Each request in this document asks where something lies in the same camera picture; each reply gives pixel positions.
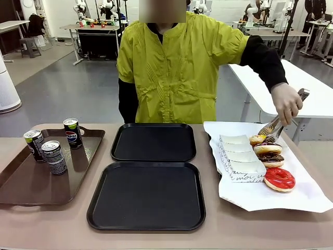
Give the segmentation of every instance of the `black tray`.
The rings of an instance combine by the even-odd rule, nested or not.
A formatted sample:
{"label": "black tray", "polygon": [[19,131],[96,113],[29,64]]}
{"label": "black tray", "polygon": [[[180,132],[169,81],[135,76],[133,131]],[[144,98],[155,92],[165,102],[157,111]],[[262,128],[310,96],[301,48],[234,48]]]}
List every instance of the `black tray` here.
{"label": "black tray", "polygon": [[115,162],[87,211],[98,230],[189,231],[205,217],[199,171],[186,162]]}
{"label": "black tray", "polygon": [[192,128],[181,123],[128,123],[121,126],[110,155],[118,161],[189,161],[195,157]]}

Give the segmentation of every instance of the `red frosted donut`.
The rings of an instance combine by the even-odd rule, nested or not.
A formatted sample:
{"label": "red frosted donut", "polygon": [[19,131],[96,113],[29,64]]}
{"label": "red frosted donut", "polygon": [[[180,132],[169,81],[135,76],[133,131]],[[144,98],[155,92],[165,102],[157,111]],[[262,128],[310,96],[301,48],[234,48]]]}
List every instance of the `red frosted donut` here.
{"label": "red frosted donut", "polygon": [[289,192],[295,187],[296,184],[295,178],[292,174],[281,168],[268,168],[264,181],[271,189],[280,192]]}

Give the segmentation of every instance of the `soda can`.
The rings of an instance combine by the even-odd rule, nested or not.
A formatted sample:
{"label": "soda can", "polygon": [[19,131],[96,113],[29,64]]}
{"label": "soda can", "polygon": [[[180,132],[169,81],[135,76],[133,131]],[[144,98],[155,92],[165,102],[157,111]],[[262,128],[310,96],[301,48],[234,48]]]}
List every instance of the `soda can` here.
{"label": "soda can", "polygon": [[42,151],[44,137],[40,130],[30,130],[23,135],[31,154],[38,163],[46,162]]}
{"label": "soda can", "polygon": [[58,141],[45,142],[42,145],[42,151],[50,165],[52,174],[60,175],[67,170],[66,161]]}
{"label": "soda can", "polygon": [[82,146],[82,137],[80,132],[79,121],[75,118],[69,118],[63,121],[68,144],[71,149],[77,149]]}

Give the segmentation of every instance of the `white glove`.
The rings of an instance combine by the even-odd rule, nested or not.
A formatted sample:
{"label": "white glove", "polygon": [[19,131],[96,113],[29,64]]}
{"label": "white glove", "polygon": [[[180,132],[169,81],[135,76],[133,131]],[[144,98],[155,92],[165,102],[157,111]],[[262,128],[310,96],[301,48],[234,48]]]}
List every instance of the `white glove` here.
{"label": "white glove", "polygon": [[297,91],[287,83],[280,83],[271,90],[274,106],[283,126],[290,125],[298,110],[303,107],[303,101]]}

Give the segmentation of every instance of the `black can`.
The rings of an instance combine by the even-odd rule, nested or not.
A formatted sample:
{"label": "black can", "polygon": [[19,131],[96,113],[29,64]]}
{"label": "black can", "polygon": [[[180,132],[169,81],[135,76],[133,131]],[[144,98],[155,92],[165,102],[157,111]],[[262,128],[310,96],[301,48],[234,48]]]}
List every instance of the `black can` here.
{"label": "black can", "polygon": [[46,161],[52,174],[60,175],[67,170],[66,161],[58,141],[48,141],[42,145]]}
{"label": "black can", "polygon": [[63,121],[68,144],[71,149],[77,149],[82,146],[82,137],[79,122],[75,118],[69,118]]}
{"label": "black can", "polygon": [[30,130],[23,135],[25,141],[28,144],[28,148],[31,154],[38,163],[46,162],[44,154],[42,152],[42,145],[44,143],[44,137],[40,130]]}

